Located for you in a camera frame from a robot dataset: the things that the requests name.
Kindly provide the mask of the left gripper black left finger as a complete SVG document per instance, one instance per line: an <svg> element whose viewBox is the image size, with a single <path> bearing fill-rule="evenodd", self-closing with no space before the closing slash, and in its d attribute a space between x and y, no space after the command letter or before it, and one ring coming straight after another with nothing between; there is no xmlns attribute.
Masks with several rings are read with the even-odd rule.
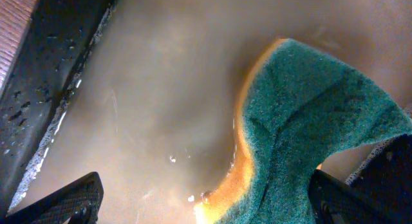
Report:
<svg viewBox="0 0 412 224"><path fill-rule="evenodd" d="M1 224L96 224L103 197L100 177L91 172L1 219Z"/></svg>

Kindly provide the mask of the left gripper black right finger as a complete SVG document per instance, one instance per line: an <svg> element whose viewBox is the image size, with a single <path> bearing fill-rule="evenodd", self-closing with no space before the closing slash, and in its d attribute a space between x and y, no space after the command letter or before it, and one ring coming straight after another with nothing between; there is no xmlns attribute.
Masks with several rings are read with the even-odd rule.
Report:
<svg viewBox="0 0 412 224"><path fill-rule="evenodd" d="M318 169L311 176L308 197L316 224L396 222L392 210Z"/></svg>

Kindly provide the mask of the green yellow sponge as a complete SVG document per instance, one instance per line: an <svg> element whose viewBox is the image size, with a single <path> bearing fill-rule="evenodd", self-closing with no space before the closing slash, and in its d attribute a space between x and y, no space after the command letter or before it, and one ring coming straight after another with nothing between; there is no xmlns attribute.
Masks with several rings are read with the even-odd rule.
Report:
<svg viewBox="0 0 412 224"><path fill-rule="evenodd" d="M234 165L195 205L198 223L313 223L315 169L335 153L409 134L411 119L361 72L278 39L245 79L234 130Z"/></svg>

